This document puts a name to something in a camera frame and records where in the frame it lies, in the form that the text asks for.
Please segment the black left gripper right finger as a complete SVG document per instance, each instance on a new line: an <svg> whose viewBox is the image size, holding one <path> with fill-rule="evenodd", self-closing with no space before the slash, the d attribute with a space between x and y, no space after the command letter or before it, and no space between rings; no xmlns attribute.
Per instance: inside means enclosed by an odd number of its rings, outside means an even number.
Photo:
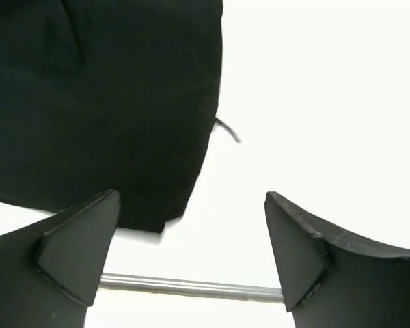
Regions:
<svg viewBox="0 0 410 328"><path fill-rule="evenodd" d="M276 192L264 211L296 327L410 328L410 249L346 230Z"/></svg>

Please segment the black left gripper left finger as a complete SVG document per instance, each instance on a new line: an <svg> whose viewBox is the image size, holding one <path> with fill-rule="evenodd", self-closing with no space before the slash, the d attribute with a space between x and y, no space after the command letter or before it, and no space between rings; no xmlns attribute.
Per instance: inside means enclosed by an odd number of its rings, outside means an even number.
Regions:
<svg viewBox="0 0 410 328"><path fill-rule="evenodd" d="M0 236L0 328L83 327L120 211L109 190Z"/></svg>

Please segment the black trousers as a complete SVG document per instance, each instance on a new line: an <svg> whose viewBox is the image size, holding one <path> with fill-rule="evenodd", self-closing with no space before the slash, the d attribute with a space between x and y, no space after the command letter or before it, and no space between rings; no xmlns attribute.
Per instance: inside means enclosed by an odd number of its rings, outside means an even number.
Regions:
<svg viewBox="0 0 410 328"><path fill-rule="evenodd" d="M222 1L0 1L0 202L120 194L121 228L181 218L214 125Z"/></svg>

